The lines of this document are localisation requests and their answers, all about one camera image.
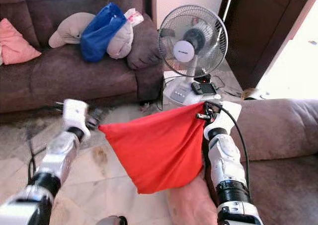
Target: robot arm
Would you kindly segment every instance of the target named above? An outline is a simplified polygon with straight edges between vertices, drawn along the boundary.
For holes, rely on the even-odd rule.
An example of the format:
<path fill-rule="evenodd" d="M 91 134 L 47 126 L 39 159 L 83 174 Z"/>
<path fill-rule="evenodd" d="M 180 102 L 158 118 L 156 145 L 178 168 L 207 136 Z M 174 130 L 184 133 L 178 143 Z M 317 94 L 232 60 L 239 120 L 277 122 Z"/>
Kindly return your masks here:
<path fill-rule="evenodd" d="M 231 118 L 220 108 L 238 119 L 241 106 L 223 102 L 217 108 L 215 117 L 213 108 L 216 104 L 205 103 L 206 115 L 197 117 L 208 120 L 204 137 L 209 141 L 209 160 L 211 178 L 218 195 L 218 223 L 220 225 L 263 225 L 257 208 L 252 204 L 245 179 L 245 171 L 240 163 L 240 152 L 229 135 L 234 126 Z"/>
<path fill-rule="evenodd" d="M 87 128 L 88 105 L 82 101 L 64 101 L 64 131 L 47 145 L 47 152 L 31 182 L 0 206 L 1 225 L 48 225 L 59 189 L 66 181 L 80 143 L 90 137 Z M 101 112 L 89 119 L 97 126 Z"/>

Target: blue bag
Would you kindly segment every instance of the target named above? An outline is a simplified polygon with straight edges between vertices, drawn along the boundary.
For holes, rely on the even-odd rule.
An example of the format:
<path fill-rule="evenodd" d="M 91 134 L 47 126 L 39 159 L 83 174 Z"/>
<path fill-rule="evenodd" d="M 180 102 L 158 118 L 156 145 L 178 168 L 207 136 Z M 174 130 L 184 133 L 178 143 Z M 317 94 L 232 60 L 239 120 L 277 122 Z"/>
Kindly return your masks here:
<path fill-rule="evenodd" d="M 126 23 L 127 19 L 120 8 L 109 3 L 84 30 L 80 39 L 80 48 L 86 61 L 101 60 L 107 50 L 109 41 Z"/>

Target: electric fan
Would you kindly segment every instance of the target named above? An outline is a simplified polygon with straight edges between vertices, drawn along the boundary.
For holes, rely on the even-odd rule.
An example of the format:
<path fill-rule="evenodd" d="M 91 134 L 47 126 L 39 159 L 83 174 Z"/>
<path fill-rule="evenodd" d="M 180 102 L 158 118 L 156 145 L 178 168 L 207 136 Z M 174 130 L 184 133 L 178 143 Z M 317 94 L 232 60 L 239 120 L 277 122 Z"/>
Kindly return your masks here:
<path fill-rule="evenodd" d="M 166 85 L 164 96 L 181 106 L 220 99 L 218 94 L 195 94 L 191 84 L 195 77 L 215 70 L 227 49 L 225 26 L 210 10 L 184 5 L 170 12 L 159 30 L 159 51 L 165 63 L 180 76 Z"/>

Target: pink pillow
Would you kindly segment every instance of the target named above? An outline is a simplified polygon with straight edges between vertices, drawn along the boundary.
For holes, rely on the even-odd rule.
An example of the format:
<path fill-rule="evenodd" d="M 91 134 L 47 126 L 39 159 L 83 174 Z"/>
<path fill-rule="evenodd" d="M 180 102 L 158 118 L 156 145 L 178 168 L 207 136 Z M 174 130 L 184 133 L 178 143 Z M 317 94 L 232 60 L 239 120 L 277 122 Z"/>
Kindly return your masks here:
<path fill-rule="evenodd" d="M 41 55 L 6 18 L 0 21 L 0 45 L 5 65 L 27 62 Z"/>

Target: red bag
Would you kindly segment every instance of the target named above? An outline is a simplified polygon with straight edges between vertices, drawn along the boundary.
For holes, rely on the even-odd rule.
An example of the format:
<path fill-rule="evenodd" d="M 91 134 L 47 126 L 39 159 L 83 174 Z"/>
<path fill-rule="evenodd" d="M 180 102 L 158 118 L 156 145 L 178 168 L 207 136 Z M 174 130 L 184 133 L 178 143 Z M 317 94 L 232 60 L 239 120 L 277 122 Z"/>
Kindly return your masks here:
<path fill-rule="evenodd" d="M 184 186 L 202 168 L 203 103 L 99 129 L 138 188 L 150 194 Z"/>

